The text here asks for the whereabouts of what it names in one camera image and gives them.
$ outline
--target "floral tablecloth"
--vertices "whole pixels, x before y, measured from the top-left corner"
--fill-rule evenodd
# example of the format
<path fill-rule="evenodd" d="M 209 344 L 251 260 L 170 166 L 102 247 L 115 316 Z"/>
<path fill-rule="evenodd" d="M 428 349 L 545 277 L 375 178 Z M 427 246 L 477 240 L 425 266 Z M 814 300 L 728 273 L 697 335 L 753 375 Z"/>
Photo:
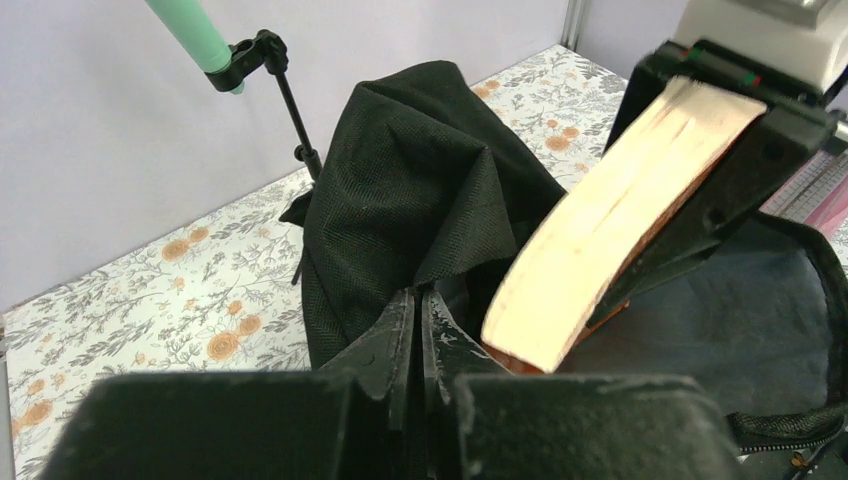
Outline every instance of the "floral tablecloth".
<path fill-rule="evenodd" d="M 600 158 L 625 81 L 554 46 L 474 92 L 567 189 Z M 137 371 L 309 368 L 301 230 L 277 222 L 299 170 L 8 312 L 15 467 L 34 478 L 93 382 Z M 834 246 L 848 264 L 848 229 Z"/>

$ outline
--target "zipper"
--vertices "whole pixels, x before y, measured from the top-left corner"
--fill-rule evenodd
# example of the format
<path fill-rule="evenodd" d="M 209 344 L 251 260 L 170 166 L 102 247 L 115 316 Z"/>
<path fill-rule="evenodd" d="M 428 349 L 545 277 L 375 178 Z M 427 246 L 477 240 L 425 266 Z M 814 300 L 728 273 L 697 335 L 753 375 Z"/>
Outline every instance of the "zipper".
<path fill-rule="evenodd" d="M 839 428 L 837 428 L 835 432 L 833 432 L 830 435 L 823 437 L 823 438 L 819 438 L 819 439 L 816 439 L 816 440 L 810 440 L 810 441 L 807 441 L 807 442 L 798 442 L 798 443 L 753 445 L 753 446 L 750 446 L 750 447 L 741 447 L 739 449 L 739 451 L 740 451 L 741 455 L 750 455 L 752 453 L 779 452 L 779 451 L 782 451 L 782 450 L 803 450 L 805 448 L 813 449 L 813 448 L 819 447 L 821 445 L 824 445 L 826 443 L 830 443 L 830 442 L 836 440 L 836 437 L 838 437 L 839 435 L 842 435 L 842 433 L 844 431 L 845 431 L 845 421 L 842 421 L 839 424 Z"/>

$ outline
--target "black metal rod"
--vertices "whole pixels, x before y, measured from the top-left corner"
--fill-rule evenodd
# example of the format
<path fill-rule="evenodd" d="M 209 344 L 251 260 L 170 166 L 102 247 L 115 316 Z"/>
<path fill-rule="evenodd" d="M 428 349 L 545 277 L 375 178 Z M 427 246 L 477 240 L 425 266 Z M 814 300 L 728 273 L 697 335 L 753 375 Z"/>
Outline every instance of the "black metal rod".
<path fill-rule="evenodd" d="M 303 119 L 300 118 L 300 112 L 297 110 L 297 103 L 294 101 L 289 82 L 286 79 L 285 73 L 274 75 L 277 78 L 277 84 L 280 86 L 280 92 L 283 94 L 283 100 L 286 102 L 286 108 L 289 110 L 294 129 L 297 131 L 297 137 L 300 139 L 300 147 L 295 151 L 295 156 L 298 160 L 306 164 L 309 175 L 312 179 L 317 179 L 321 173 L 321 158 L 318 152 L 312 148 L 312 142 L 309 141 L 309 135 L 306 133 L 306 127 L 303 125 Z"/>

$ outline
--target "book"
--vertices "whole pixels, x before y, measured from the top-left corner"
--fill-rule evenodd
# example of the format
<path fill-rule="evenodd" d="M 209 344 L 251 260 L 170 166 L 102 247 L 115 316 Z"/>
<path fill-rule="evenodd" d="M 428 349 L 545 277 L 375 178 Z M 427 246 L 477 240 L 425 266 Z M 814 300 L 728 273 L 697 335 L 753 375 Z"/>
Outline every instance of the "book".
<path fill-rule="evenodd" d="M 669 81 L 516 257 L 486 313 L 484 344 L 522 368 L 555 371 L 619 272 L 765 112 L 687 77 Z"/>

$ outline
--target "mint green pole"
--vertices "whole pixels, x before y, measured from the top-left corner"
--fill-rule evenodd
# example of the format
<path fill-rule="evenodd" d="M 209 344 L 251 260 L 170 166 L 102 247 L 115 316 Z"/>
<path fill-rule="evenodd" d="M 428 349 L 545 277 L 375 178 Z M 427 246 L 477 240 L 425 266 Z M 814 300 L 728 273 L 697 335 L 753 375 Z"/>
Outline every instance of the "mint green pole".
<path fill-rule="evenodd" d="M 194 63 L 206 73 L 230 66 L 232 53 L 197 0 L 145 0 L 153 13 L 180 42 Z M 231 93 L 244 91 L 244 83 Z"/>

